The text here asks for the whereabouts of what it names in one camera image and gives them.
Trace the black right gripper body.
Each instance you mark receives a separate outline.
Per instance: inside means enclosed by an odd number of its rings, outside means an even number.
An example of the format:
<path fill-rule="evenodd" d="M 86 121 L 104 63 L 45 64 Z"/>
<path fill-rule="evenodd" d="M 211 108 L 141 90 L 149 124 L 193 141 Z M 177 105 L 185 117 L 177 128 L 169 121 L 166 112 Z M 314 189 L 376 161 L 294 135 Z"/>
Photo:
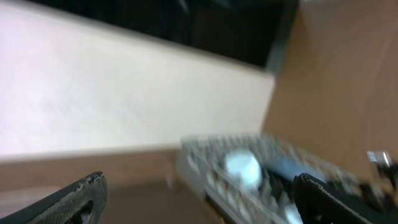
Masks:
<path fill-rule="evenodd" d="M 393 190 L 397 191 L 397 163 L 392 164 L 377 164 L 377 171 L 381 178 L 388 179 L 392 185 Z"/>

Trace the light blue cup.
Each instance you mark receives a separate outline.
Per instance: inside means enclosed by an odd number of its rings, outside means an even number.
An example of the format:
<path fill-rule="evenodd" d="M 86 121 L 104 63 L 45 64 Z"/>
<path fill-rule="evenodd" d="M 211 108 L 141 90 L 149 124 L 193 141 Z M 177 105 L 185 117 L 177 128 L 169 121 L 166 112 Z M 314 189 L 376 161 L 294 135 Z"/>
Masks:
<path fill-rule="evenodd" d="M 289 204 L 285 206 L 284 216 L 288 224 L 303 224 L 303 221 L 295 204 Z"/>

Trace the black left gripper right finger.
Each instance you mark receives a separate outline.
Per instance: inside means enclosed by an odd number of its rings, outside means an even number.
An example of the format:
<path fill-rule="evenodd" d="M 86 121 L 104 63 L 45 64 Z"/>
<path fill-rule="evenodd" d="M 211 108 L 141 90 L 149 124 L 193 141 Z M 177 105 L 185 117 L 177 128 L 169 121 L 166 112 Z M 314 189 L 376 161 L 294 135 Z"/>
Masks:
<path fill-rule="evenodd" d="M 397 217 L 384 215 L 310 174 L 295 176 L 292 196 L 304 224 L 397 224 Z"/>

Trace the dark blue plate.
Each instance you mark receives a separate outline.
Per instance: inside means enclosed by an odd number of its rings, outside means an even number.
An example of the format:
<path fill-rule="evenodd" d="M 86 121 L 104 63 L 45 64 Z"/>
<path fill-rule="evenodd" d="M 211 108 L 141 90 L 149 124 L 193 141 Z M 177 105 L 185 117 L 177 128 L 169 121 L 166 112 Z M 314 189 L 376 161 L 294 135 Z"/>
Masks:
<path fill-rule="evenodd" d="M 323 182 L 326 181 L 326 177 L 315 169 L 285 157 L 270 160 L 264 164 L 264 167 L 290 181 L 293 181 L 295 176 L 303 173 L 310 174 Z"/>

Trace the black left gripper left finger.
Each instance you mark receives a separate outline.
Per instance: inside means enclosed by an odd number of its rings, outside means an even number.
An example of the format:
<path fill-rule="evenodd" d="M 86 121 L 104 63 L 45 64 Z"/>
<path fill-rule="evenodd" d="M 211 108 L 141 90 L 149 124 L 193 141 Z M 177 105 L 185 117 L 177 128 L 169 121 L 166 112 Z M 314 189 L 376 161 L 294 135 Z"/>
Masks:
<path fill-rule="evenodd" d="M 32 205 L 1 218 L 1 223 L 97 224 L 107 201 L 107 179 L 103 172 L 94 172 Z"/>

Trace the light blue bowl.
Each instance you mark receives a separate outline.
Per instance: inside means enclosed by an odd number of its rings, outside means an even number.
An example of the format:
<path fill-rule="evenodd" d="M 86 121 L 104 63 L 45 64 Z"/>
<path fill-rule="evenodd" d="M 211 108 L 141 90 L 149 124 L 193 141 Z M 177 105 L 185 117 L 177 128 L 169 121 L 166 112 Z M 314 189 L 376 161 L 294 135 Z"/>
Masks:
<path fill-rule="evenodd" d="M 246 190 L 257 190 L 262 184 L 262 169 L 255 155 L 247 149 L 227 153 L 224 158 L 227 175 Z"/>

